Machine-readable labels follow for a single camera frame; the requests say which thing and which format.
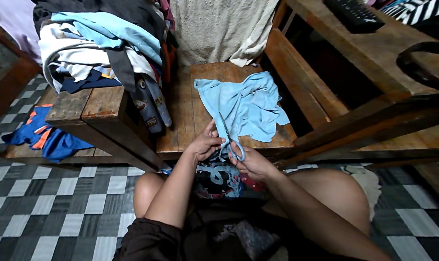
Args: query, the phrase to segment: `person's right hand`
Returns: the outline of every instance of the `person's right hand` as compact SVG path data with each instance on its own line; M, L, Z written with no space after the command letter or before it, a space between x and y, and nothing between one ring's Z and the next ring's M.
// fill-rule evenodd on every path
M234 153L237 155L237 157L241 158L242 153L236 142L231 142L230 146ZM245 152L244 161L239 161L235 159L229 152L230 162L237 167L240 173L247 174L254 181L264 181L266 177L276 171L279 171L267 158L263 157L263 155L261 155L258 151L248 146L243 146L243 149Z

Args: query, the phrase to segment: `scissor handle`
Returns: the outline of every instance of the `scissor handle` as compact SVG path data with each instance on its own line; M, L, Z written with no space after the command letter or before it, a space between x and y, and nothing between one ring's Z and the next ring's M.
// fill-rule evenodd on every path
M232 146L230 144L227 145L227 149L228 149L228 151L230 151L230 153L232 154L232 156L235 159L240 160L240 161L244 161L245 160L245 151L244 151L244 149L242 148L242 145L240 145L239 142L236 141L236 144L237 144L237 146L240 149L240 153L242 154L242 157L238 157L238 155L232 150Z

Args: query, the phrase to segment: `beige fabric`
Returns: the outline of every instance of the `beige fabric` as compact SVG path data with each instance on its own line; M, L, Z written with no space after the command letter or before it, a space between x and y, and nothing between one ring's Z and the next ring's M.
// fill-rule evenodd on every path
M180 65L231 60L243 67L266 45L278 0L171 0Z
M352 175L366 193L367 201L369 203L369 219L372 221L375 215L374 206L377 204L377 200L381 194L379 177L377 177L374 172L365 169L363 166L347 165L343 170Z

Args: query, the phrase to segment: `knee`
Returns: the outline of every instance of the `knee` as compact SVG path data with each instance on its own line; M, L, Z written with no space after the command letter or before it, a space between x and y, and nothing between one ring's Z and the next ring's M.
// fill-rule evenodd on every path
M345 199L367 204L366 194L358 182L343 171L335 169L299 170L289 175L289 178L304 189L318 190L328 195L343 194Z
M134 194L153 198L165 181L159 175L146 172L141 175L134 186Z

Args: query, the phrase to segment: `scissor blade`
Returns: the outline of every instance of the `scissor blade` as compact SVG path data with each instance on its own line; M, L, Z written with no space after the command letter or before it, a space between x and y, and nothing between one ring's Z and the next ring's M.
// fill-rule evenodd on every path
M219 113L219 116L221 117L221 121L223 122L224 129L226 130L227 138L229 139L229 142L232 142L232 139L230 138L230 134L229 134L229 131L228 131L227 126L226 126L226 122L224 121L224 118L223 118L223 115L221 114L221 112Z

